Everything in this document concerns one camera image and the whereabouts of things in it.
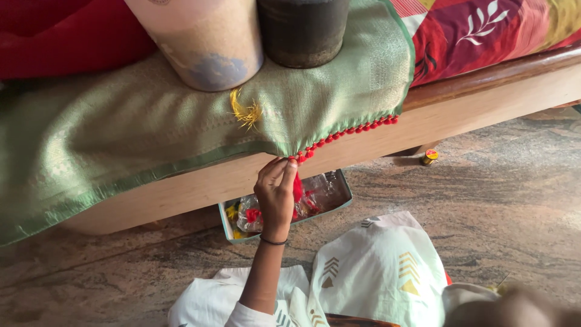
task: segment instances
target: black container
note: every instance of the black container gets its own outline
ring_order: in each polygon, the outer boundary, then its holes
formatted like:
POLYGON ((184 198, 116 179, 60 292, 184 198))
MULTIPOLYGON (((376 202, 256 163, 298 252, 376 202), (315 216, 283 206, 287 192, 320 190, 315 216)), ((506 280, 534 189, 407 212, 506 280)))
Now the black container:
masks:
POLYGON ((349 0, 258 0, 264 50, 292 68, 328 63, 343 44, 349 0))

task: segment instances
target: red bedsheet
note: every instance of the red bedsheet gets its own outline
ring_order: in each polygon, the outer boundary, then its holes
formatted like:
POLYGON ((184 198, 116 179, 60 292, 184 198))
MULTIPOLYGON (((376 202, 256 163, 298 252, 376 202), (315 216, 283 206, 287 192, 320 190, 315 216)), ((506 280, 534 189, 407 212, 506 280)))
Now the red bedsheet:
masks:
POLYGON ((391 0, 415 45, 412 86, 581 40, 581 0, 391 0))

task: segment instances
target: yellow thread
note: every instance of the yellow thread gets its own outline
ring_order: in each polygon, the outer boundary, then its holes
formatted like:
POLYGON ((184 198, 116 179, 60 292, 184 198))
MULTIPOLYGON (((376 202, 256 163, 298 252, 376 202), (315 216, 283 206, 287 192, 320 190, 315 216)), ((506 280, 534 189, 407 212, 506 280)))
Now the yellow thread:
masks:
POLYGON ((262 108, 260 104, 256 103, 254 99, 252 99, 252 105, 249 107, 243 107, 238 102, 238 96, 240 95, 241 88, 234 88, 230 91, 230 106, 234 111, 234 116, 238 119, 239 122, 243 122, 243 124, 239 127, 242 128, 244 126, 248 126, 246 131, 249 131, 251 128, 254 127, 256 129, 257 121, 260 120, 262 115, 262 108))

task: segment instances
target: white cloth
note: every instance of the white cloth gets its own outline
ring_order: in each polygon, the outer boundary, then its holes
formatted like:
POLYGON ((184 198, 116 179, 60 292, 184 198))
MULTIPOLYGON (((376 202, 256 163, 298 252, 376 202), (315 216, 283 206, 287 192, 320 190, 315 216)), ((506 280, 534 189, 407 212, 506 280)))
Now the white cloth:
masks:
POLYGON ((274 316, 236 306, 249 271, 222 269, 213 279, 195 279, 172 306, 170 327, 224 326, 228 317, 237 324, 229 326, 323 327, 325 313, 402 327, 444 321, 444 267, 409 212, 366 219, 323 246, 310 284, 302 266, 282 268, 274 316), (248 319, 255 320, 245 325, 248 319))

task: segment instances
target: white container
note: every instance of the white container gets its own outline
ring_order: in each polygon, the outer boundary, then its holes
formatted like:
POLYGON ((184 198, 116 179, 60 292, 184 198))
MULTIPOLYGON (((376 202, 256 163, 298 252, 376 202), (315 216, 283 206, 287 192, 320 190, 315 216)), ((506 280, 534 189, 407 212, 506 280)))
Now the white container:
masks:
POLYGON ((254 76, 264 61, 256 0, 125 2, 192 88, 234 88, 254 76))

